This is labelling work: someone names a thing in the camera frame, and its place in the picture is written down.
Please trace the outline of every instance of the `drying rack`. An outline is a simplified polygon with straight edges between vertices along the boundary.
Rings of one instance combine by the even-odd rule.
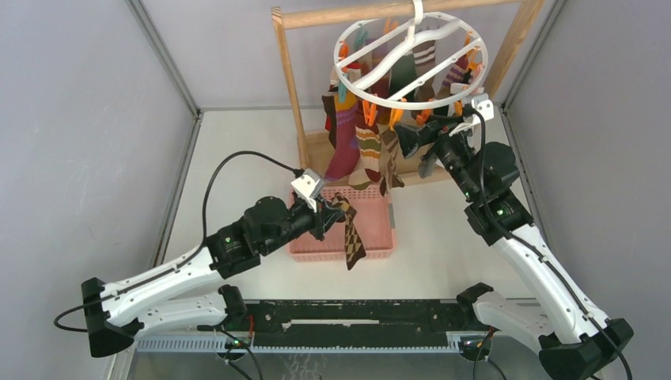
[[[438,12],[456,10],[460,8],[471,8],[477,6],[493,6],[519,2],[520,7],[508,28],[506,37],[491,64],[484,88],[490,97],[494,97],[499,89],[503,78],[506,76],[517,51],[524,42],[531,25],[543,6],[544,0],[424,0],[425,12]],[[411,16],[415,14],[415,7],[410,0],[403,2],[388,2],[371,4],[365,6],[350,6],[334,9],[312,10],[305,12],[294,12],[282,14],[281,9],[276,6],[271,9],[273,26],[277,36],[279,54],[282,60],[282,68],[286,79],[286,87],[289,91],[291,109],[294,113],[296,132],[298,134],[298,158],[303,169],[311,168],[320,175],[324,175],[328,163],[331,161],[334,150],[328,142],[328,132],[305,133],[301,109],[298,103],[296,83],[294,81],[294,70],[291,66],[289,45],[286,42],[286,30],[301,29],[310,26],[321,26],[337,24],[341,22],[367,20],[371,18]],[[420,178],[417,166],[421,154],[416,154],[412,159],[400,158],[396,163],[397,171],[406,185],[421,184],[426,182],[441,181],[449,178],[445,170],[436,170],[428,178]],[[347,178],[337,184],[346,184]]]

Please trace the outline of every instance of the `pink basket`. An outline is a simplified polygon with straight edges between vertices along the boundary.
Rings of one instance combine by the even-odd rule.
[[[321,195],[329,200],[337,192],[345,196],[357,211],[354,225],[366,248],[366,258],[389,257],[396,248],[391,198],[380,194],[378,184],[361,191],[349,186],[327,186]],[[300,262],[345,260],[345,224],[336,223],[324,236],[323,241],[318,241],[311,234],[303,234],[289,243],[289,253]]]

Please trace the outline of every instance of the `maroon sock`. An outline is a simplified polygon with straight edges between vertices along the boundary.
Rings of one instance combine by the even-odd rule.
[[[354,126],[356,109],[357,101],[353,93],[347,91],[342,103],[335,97],[335,127],[338,131],[335,133],[335,154],[324,175],[328,181],[338,181],[349,176],[358,162],[358,142]]]

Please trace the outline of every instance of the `wooden base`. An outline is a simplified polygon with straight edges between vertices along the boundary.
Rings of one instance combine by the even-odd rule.
[[[328,141],[328,132],[319,131],[319,132],[309,132],[305,134],[305,142],[308,145],[308,157],[310,162],[310,169],[316,171],[319,175],[323,176],[326,173],[326,168],[328,168],[328,163],[331,162],[333,154],[336,152],[331,146],[331,143]],[[420,178],[417,174],[417,166],[419,165],[419,159],[426,152],[426,147],[423,147],[419,150],[415,156],[409,158],[408,160],[400,156],[396,162],[396,168],[398,169],[399,177],[403,182],[408,185],[413,184],[427,184],[430,182],[448,180],[449,174],[440,166],[436,167],[434,173],[431,177]],[[385,152],[382,152],[382,159],[385,158]],[[342,186],[347,184],[347,178],[332,182],[330,185]]]

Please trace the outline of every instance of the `wooden pole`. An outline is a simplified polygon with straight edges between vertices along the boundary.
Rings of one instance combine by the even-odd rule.
[[[286,79],[286,88],[289,90],[289,101],[291,110],[294,112],[294,121],[296,122],[296,132],[298,135],[298,159],[301,168],[309,168],[310,161],[308,157],[308,146],[305,142],[305,130],[303,129],[303,119],[301,117],[301,107],[298,104],[298,93],[296,92],[296,82],[294,81],[294,70],[291,68],[291,57],[289,56],[289,45],[286,42],[285,28],[282,19],[282,11],[278,6],[271,9],[275,35],[277,36],[277,45],[279,46],[279,57],[282,60],[284,69],[284,78]]]
[[[494,6],[520,2],[520,0],[424,0],[424,12],[457,10],[474,6]],[[412,1],[397,1],[366,6],[348,6],[343,8],[310,10],[307,12],[287,13],[283,17],[284,29],[298,29],[308,26],[337,24],[340,22],[368,20],[415,14]]]
[[[517,14],[513,19],[513,23],[506,33],[506,38],[501,44],[499,53],[496,55],[494,63],[491,64],[487,78],[484,81],[484,90],[490,97],[494,97],[499,86],[503,82],[510,65],[515,60],[517,51],[524,42],[526,35],[529,33],[536,16],[543,7],[543,0],[523,0]]]

